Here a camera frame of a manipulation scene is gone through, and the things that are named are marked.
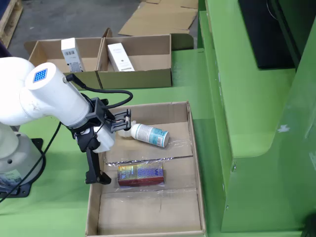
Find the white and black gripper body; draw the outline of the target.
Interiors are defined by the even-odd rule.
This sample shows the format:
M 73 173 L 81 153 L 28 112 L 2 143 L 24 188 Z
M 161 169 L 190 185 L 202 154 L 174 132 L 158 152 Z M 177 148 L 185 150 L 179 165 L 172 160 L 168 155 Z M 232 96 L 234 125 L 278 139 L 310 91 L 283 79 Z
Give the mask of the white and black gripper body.
M 115 143 L 115 134 L 104 124 L 73 132 L 73 137 L 82 152 L 86 152 L 87 149 L 95 153 L 106 152 Z

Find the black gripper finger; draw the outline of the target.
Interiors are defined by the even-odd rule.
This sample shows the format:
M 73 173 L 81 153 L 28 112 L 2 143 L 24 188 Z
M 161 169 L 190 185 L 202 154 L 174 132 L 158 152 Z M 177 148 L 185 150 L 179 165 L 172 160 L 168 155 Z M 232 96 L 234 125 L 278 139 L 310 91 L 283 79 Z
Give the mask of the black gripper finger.
M 111 178 L 101 170 L 99 156 L 91 149 L 86 149 L 88 171 L 86 172 L 86 184 L 100 183 L 108 185 L 111 183 Z

